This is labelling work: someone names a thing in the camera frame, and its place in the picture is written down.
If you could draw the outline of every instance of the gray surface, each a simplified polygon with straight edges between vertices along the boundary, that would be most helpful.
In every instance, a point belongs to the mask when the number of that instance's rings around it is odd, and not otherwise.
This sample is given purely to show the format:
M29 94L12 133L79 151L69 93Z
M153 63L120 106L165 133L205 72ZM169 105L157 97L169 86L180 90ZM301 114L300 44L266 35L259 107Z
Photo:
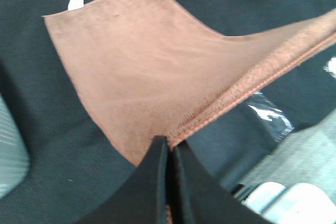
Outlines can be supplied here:
M264 158L242 184L305 182L320 187L336 204L336 111L319 125L293 133Z
M0 95L0 198L23 180L28 168L26 148Z

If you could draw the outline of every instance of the microfiber towel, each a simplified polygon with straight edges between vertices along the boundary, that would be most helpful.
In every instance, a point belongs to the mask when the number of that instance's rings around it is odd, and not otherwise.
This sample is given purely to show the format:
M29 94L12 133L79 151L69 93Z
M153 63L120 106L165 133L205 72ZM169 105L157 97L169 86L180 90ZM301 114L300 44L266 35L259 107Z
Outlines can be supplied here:
M134 164L153 136L174 147L336 41L336 9L233 37L175 0L95 0L44 19L82 104Z

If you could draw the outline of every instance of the white object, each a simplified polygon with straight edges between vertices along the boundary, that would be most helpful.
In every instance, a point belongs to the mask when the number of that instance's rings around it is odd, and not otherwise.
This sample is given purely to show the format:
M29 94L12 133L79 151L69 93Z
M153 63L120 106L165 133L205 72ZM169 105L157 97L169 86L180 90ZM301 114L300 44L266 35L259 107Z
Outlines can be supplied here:
M336 206L317 186L299 183L282 193L261 215L277 224L334 224Z
M257 214L261 214L261 212L265 210L265 208L285 189L286 187L279 183L262 183L253 190L253 192L245 199L243 204Z
M84 0L70 0L68 10L77 10L84 7Z

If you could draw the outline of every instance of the black cloth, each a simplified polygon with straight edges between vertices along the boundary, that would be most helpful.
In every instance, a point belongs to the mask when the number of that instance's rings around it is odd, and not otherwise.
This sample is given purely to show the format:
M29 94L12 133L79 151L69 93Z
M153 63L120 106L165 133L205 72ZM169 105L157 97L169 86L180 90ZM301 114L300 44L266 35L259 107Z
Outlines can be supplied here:
M80 104L40 17L66 9L68 1L0 0L0 92L32 158L24 182L0 199L0 223L74 223L112 195L134 170ZM336 0L177 1L226 35L274 28L336 7ZM298 129L317 123L335 107L333 79L321 70L334 52L333 48L320 53L319 60L307 61L301 70L263 90ZM236 143L234 151L241 142L231 143ZM211 146L195 148L214 155ZM221 153L215 155L221 160ZM243 160L238 155L230 162ZM228 168L225 163L217 167Z

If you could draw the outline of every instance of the towel label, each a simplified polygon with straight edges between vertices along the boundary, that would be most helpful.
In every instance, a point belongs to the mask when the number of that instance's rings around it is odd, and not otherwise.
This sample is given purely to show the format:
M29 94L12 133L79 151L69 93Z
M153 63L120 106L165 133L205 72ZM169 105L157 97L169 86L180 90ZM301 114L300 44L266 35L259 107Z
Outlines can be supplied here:
M70 0L68 10L77 10L84 7L84 0Z

